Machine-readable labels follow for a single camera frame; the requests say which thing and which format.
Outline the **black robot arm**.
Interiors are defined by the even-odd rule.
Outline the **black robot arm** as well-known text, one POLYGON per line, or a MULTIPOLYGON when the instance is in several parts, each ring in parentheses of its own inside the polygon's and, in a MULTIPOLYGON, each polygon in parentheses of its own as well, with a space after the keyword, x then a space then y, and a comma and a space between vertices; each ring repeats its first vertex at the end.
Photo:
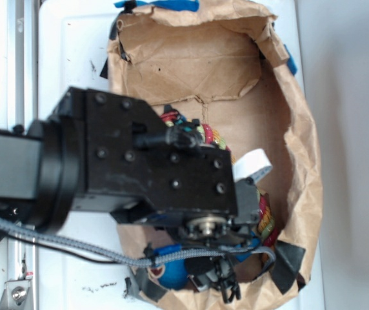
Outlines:
POLYGON ((180 248, 117 263, 139 268, 182 260, 198 288, 240 296, 232 258, 253 251, 257 167, 206 142, 197 120, 166 125, 144 101, 68 89, 48 119, 0 129, 0 241, 59 243, 70 211, 104 212, 120 224, 173 230, 180 248))

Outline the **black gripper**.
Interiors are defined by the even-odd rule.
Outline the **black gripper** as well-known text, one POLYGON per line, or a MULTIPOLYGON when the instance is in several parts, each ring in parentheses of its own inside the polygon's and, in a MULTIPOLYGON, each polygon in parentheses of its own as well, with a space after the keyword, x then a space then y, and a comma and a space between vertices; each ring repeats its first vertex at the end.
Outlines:
MULTIPOLYGON (((229 222, 217 218, 196 219, 184 228, 167 228, 173 245, 161 247, 158 253, 170 254, 185 249, 214 249, 226 251, 250 238, 253 226, 259 223, 259 198, 253 178, 241 179, 235 184, 238 215, 229 222)), ((215 289, 222 294, 223 302, 230 303, 241 298, 241 289, 236 280, 234 266, 236 254, 185 258, 184 266, 198 291, 215 289)))

